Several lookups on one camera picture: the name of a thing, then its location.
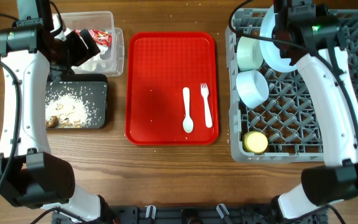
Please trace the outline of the red snack wrapper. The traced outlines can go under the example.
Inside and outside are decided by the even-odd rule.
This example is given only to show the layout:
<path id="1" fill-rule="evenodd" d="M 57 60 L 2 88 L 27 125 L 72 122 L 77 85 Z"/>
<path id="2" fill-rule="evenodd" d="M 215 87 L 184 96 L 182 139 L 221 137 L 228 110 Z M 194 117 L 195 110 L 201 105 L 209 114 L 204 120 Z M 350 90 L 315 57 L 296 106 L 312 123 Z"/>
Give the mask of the red snack wrapper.
<path id="1" fill-rule="evenodd" d="M 112 44 L 112 35 L 101 30 L 90 29 L 89 33 L 97 45 L 103 47 L 110 47 Z"/>

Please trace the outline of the white tissue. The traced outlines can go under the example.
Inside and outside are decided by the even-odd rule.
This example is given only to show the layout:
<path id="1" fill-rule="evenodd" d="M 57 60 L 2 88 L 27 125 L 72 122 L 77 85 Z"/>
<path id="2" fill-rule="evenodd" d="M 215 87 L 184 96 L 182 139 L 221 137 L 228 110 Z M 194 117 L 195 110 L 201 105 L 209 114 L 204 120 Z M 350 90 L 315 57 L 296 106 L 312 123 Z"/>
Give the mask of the white tissue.
<path id="1" fill-rule="evenodd" d="M 90 58 L 80 66 L 72 66 L 71 69 L 75 73 L 109 73 L 115 69 L 113 62 L 111 58 L 102 59 L 101 54 L 97 54 L 97 56 Z"/>

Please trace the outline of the white rice pile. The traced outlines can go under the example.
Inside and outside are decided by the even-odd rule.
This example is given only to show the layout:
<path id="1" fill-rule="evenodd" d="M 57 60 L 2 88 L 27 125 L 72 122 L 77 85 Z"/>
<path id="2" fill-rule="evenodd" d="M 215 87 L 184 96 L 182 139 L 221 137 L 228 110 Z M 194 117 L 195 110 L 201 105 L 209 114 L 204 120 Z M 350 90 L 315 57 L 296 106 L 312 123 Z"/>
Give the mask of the white rice pile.
<path id="1" fill-rule="evenodd" d="M 56 128 L 88 128 L 91 123 L 91 113 L 83 102 L 82 97 L 72 94 L 49 98 L 45 105 L 45 122 L 51 116 L 57 116 L 59 124 Z"/>

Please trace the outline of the brown food scrap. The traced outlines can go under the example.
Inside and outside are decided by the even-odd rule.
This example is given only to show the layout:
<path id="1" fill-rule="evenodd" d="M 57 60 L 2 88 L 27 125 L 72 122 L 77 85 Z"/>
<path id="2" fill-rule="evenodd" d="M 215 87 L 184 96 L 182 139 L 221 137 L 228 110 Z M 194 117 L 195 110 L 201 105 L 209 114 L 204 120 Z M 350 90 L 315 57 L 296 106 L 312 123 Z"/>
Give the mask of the brown food scrap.
<path id="1" fill-rule="evenodd" d="M 59 120 L 57 116 L 51 116 L 48 121 L 46 121 L 47 128 L 56 128 L 59 124 Z"/>

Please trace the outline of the white plastic fork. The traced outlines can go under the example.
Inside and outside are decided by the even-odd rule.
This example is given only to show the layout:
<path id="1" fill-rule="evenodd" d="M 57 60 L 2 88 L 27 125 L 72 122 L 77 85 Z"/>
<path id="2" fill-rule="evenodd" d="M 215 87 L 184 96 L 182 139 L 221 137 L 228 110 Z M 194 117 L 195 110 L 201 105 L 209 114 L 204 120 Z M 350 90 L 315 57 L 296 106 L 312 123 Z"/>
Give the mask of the white plastic fork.
<path id="1" fill-rule="evenodd" d="M 207 128 L 212 128 L 213 127 L 213 119 L 211 116 L 211 110 L 209 108 L 209 101 L 208 101 L 208 96 L 209 96 L 209 89 L 206 83 L 202 83 L 200 85 L 201 88 L 201 96 L 203 97 L 203 102 L 204 102 L 204 119 L 205 119 L 205 125 Z"/>

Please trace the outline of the white plastic spoon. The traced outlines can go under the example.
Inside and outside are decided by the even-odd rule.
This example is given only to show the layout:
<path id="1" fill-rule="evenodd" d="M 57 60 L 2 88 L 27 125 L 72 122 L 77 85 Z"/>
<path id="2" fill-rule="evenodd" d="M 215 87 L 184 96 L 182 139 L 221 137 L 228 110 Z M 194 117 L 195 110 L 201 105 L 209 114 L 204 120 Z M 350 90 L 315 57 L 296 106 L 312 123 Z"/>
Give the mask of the white plastic spoon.
<path id="1" fill-rule="evenodd" d="M 183 120 L 183 129 L 186 133 L 191 133 L 194 128 L 194 123 L 190 116 L 190 89 L 188 87 L 184 87 L 183 89 L 183 103 L 185 107 L 185 118 Z"/>

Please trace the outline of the pale green bowl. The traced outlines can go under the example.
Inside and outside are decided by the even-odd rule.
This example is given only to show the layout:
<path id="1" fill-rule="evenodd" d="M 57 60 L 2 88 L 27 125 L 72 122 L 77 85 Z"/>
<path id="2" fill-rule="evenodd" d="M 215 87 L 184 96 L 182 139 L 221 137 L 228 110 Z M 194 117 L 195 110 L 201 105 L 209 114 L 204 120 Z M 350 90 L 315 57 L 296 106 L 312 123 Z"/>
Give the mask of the pale green bowl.
<path id="1" fill-rule="evenodd" d="M 241 37 L 237 45 L 237 64 L 240 71 L 258 70 L 264 58 L 257 39 Z"/>

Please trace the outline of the small blue bowl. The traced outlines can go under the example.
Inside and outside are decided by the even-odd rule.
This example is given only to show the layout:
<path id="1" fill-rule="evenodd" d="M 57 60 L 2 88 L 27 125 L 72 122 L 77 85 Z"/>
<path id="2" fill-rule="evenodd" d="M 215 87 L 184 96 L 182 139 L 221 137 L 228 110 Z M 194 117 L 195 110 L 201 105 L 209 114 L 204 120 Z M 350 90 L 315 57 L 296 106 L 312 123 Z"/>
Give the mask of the small blue bowl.
<path id="1" fill-rule="evenodd" d="M 252 109 L 269 97 L 267 81 L 257 70 L 240 72 L 236 78 L 236 89 L 242 102 Z"/>

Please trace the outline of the light blue plate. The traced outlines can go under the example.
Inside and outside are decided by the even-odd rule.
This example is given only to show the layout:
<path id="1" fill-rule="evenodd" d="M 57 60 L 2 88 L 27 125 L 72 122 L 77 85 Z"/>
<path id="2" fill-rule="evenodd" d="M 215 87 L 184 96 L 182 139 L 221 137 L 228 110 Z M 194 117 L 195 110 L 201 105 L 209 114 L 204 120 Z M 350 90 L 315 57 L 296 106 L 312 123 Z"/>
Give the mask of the light blue plate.
<path id="1" fill-rule="evenodd" d="M 271 6 L 264 15 L 259 36 L 272 38 L 274 27 L 275 13 L 273 6 Z M 291 60 L 289 58 L 281 58 L 280 50 L 273 42 L 261 40 L 260 50 L 265 62 L 271 69 L 280 73 L 289 73 L 297 69 L 296 65 L 290 65 Z"/>

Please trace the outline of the yellow plastic cup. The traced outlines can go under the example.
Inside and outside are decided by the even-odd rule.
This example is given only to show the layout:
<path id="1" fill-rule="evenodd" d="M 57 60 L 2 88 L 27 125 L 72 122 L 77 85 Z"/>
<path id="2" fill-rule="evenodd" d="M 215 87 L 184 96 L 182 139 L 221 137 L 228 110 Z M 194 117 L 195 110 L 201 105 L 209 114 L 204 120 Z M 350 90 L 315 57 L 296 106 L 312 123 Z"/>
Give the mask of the yellow plastic cup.
<path id="1" fill-rule="evenodd" d="M 269 142 L 263 133 L 251 131 L 244 135 L 242 143 L 246 152 L 261 154 L 266 150 Z"/>

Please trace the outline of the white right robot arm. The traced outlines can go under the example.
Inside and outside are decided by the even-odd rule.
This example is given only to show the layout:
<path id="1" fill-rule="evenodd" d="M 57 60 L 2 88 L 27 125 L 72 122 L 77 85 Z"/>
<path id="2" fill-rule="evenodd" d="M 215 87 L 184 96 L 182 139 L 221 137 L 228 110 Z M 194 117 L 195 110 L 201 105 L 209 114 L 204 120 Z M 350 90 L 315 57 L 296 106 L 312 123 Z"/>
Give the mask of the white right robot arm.
<path id="1" fill-rule="evenodd" d="M 280 55 L 296 65 L 310 93 L 323 142 L 324 165 L 277 198 L 284 220 L 358 197 L 358 101 L 338 18 L 312 1 L 275 1 Z"/>

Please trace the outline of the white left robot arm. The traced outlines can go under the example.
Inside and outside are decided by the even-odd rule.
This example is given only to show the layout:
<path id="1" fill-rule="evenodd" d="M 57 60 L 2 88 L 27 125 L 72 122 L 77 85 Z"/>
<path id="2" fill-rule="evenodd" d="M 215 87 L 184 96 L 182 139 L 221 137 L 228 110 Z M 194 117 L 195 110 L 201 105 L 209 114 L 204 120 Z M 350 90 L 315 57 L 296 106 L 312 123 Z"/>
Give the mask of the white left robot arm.
<path id="1" fill-rule="evenodd" d="M 0 30 L 0 197 L 13 207 L 57 212 L 77 223 L 117 223 L 105 199 L 77 185 L 70 163 L 51 154 L 45 124 L 48 77 L 70 74 L 99 48 L 87 30 L 60 39 L 51 1 L 18 1 L 17 10 L 12 26 Z"/>

